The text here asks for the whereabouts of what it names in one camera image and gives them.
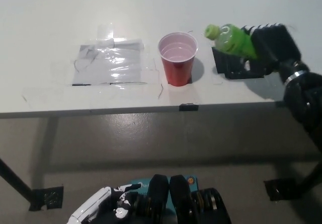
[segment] gray floor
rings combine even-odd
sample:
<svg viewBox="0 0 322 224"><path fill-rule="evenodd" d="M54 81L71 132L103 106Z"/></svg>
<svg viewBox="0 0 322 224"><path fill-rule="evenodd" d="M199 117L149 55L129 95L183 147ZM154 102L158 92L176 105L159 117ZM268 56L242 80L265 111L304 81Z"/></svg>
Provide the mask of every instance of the gray floor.
<svg viewBox="0 0 322 224"><path fill-rule="evenodd" d="M0 179L0 223L66 223L99 188L155 173L198 176L233 223L321 223L322 188L270 202L263 181L302 178L320 159L285 109L0 120L0 157L33 188L63 185L63 209L28 212Z"/></svg>

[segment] plastic cup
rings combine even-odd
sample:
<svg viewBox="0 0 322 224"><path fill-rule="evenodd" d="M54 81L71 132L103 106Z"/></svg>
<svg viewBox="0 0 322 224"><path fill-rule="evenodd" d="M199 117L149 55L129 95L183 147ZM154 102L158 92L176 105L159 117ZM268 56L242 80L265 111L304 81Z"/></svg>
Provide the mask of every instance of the plastic cup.
<svg viewBox="0 0 322 224"><path fill-rule="evenodd" d="M188 33L171 33L160 40L158 49L168 83L176 87L189 83L198 51L197 40Z"/></svg>

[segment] bottle cap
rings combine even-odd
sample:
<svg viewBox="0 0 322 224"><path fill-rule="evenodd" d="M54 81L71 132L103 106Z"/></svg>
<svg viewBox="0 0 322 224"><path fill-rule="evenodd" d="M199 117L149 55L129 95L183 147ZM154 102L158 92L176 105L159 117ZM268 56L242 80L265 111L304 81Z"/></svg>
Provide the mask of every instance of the bottle cap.
<svg viewBox="0 0 322 224"><path fill-rule="evenodd" d="M220 35L220 27L210 24L205 30L205 37L210 40L215 40Z"/></svg>

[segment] silver ring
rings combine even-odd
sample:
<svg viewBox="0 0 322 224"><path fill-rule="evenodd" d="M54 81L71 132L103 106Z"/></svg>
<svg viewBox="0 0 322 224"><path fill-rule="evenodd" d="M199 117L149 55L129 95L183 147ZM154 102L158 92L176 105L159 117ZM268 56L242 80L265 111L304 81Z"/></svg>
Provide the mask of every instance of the silver ring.
<svg viewBox="0 0 322 224"><path fill-rule="evenodd" d="M304 74L304 73L307 73L307 71L306 71L306 70L299 70L299 71L295 72L293 75L289 76L289 77L286 79L286 81L285 81L284 85L289 84L289 83L291 82L291 80L293 80L293 79L295 79L295 78L299 77L300 75L302 75L302 74Z"/></svg>

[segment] green bottle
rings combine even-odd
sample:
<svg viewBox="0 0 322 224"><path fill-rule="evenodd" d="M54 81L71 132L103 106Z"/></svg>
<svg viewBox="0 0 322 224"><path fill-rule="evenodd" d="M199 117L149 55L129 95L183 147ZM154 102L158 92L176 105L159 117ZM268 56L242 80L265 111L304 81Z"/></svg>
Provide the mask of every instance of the green bottle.
<svg viewBox="0 0 322 224"><path fill-rule="evenodd" d="M223 53L257 58L251 37L235 25L225 24L219 27L211 24L205 30L205 37L214 40L215 48Z"/></svg>

